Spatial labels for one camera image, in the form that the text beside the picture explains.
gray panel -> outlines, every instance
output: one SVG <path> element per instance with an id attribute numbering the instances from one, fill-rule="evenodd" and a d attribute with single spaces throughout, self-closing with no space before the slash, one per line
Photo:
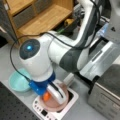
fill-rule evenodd
<path id="1" fill-rule="evenodd" d="M 13 17 L 14 23 L 17 28 L 22 27 L 25 23 L 29 22 L 32 18 L 34 18 L 34 10 L 32 6 L 24 9 L 22 12 L 18 13 Z"/>
<path id="2" fill-rule="evenodd" d="M 52 0 L 37 0 L 35 2 L 37 13 L 40 13 L 46 8 L 48 8 L 51 5 L 51 3 L 52 3 Z"/>
<path id="3" fill-rule="evenodd" d="M 112 12 L 105 38 L 116 44 L 120 44 L 120 1 L 110 0 L 110 3 Z"/>
<path id="4" fill-rule="evenodd" d="M 16 35 L 15 35 L 15 32 L 14 32 L 13 27 L 11 25 L 11 22 L 9 20 L 7 11 L 5 10 L 3 0 L 0 0 L 0 26 L 5 31 L 7 31 L 7 33 L 10 35 L 9 37 L 6 37 L 6 34 L 0 32 L 0 35 L 2 37 L 6 38 L 8 41 L 10 41 L 10 40 L 15 41 L 16 40 Z"/>

black cable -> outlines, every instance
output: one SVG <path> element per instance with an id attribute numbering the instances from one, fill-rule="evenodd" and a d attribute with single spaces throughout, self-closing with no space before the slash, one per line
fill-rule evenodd
<path id="1" fill-rule="evenodd" d="M 100 14 L 100 10 L 99 10 L 99 7 L 97 6 L 97 4 L 93 1 L 93 0 L 90 0 L 94 6 L 96 7 L 96 10 L 98 12 L 98 24 L 100 24 L 100 17 L 101 17 L 101 14 Z"/>
<path id="2" fill-rule="evenodd" d="M 16 70 L 16 72 L 19 73 L 20 75 L 22 75 L 23 77 L 25 77 L 25 79 L 29 82 L 30 79 L 29 79 L 27 76 L 25 76 L 24 74 L 22 74 L 21 72 L 19 72 L 19 71 L 17 70 L 17 68 L 15 67 L 14 63 L 13 63 L 13 60 L 12 60 L 12 49 L 13 49 L 15 43 L 16 43 L 16 42 L 13 43 L 13 45 L 12 45 L 12 47 L 11 47 L 11 49 L 10 49 L 10 61 L 11 61 L 11 64 L 12 64 L 13 68 Z"/>
<path id="3" fill-rule="evenodd" d="M 109 23 L 105 18 L 101 17 L 101 19 L 103 19 L 105 23 Z"/>
<path id="4" fill-rule="evenodd" d="M 92 0 L 90 0 L 90 1 L 91 1 L 91 2 L 94 4 L 94 6 L 96 7 L 96 10 L 97 10 L 97 12 L 98 12 L 98 23 L 100 23 L 100 11 L 99 11 L 99 8 L 98 8 L 98 6 L 96 5 L 96 3 L 95 3 L 94 1 L 92 1 Z M 49 33 L 49 32 L 44 32 L 44 33 L 41 33 L 41 34 L 39 34 L 39 35 L 24 35 L 24 36 L 19 37 L 18 40 L 21 39 L 21 38 L 23 38 L 23 37 L 28 37 L 28 36 L 32 36 L 32 37 L 34 36 L 34 37 L 35 37 L 35 36 L 43 35 L 43 34 L 45 34 L 45 33 L 53 36 L 54 38 L 56 38 L 59 42 L 63 43 L 64 45 L 67 45 L 67 46 L 69 46 L 69 47 L 71 47 L 71 48 L 73 48 L 73 49 L 77 49 L 77 50 L 83 50 L 83 49 L 88 48 L 88 47 L 91 45 L 91 43 L 93 42 L 94 36 L 95 36 L 95 34 L 96 34 L 96 32 L 95 32 L 94 35 L 93 35 L 93 38 L 92 38 L 91 42 L 90 42 L 87 46 L 85 46 L 85 47 L 74 47 L 74 46 L 72 46 L 72 45 L 69 45 L 69 44 L 63 42 L 63 41 L 60 40 L 58 37 L 56 37 L 55 35 L 53 35 L 52 33 Z M 10 61 L 11 61 L 11 64 L 12 64 L 13 68 L 14 68 L 20 75 L 22 75 L 23 77 L 25 77 L 27 81 L 30 81 L 30 79 L 29 79 L 27 76 L 23 75 L 22 73 L 20 73 L 20 72 L 17 70 L 17 68 L 15 67 L 15 65 L 14 65 L 14 63 L 13 63 L 13 60 L 12 60 L 12 49 L 13 49 L 15 43 L 16 43 L 16 42 L 13 43 L 13 45 L 12 45 L 12 47 L 11 47 L 11 49 L 10 49 Z"/>

wooden cabinet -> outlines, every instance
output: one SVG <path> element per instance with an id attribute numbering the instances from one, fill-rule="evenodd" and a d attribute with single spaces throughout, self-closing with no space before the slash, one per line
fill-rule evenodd
<path id="1" fill-rule="evenodd" d="M 3 3 L 16 38 L 54 29 L 73 10 L 73 0 L 3 0 Z"/>

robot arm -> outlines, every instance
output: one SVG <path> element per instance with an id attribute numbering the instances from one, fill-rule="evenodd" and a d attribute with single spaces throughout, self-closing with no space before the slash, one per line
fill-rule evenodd
<path id="1" fill-rule="evenodd" d="M 95 0 L 100 11 L 103 0 Z M 90 0 L 79 0 L 85 9 L 85 18 L 76 40 L 50 31 L 60 40 L 73 47 L 85 47 L 92 40 L 98 21 L 96 8 Z M 20 48 L 20 59 L 24 67 L 31 74 L 30 86 L 38 95 L 48 90 L 59 104 L 64 103 L 66 96 L 63 90 L 54 83 L 55 74 L 50 59 L 68 72 L 80 70 L 87 62 L 89 47 L 74 49 L 59 41 L 50 34 L 44 34 L 38 39 L 26 41 Z"/>

white table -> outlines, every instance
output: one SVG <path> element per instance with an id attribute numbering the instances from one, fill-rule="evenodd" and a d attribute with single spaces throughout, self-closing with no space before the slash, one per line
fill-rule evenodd
<path id="1" fill-rule="evenodd" d="M 14 92 L 9 87 L 8 80 L 10 75 L 14 72 L 14 69 L 10 63 L 9 51 L 10 45 L 5 45 L 0 49 L 0 81 L 34 112 L 32 109 L 32 102 L 37 95 L 32 90 L 26 93 L 18 93 Z M 22 68 L 17 49 L 13 50 L 12 56 L 15 66 L 18 69 Z M 57 79 L 59 80 L 63 80 L 67 76 L 67 73 L 58 66 L 54 66 L 54 70 Z M 87 93 L 89 89 L 80 80 L 75 78 L 71 88 L 79 94 L 79 99 L 65 115 L 63 120 L 107 120 L 104 116 L 88 105 L 87 100 L 89 96 Z"/>

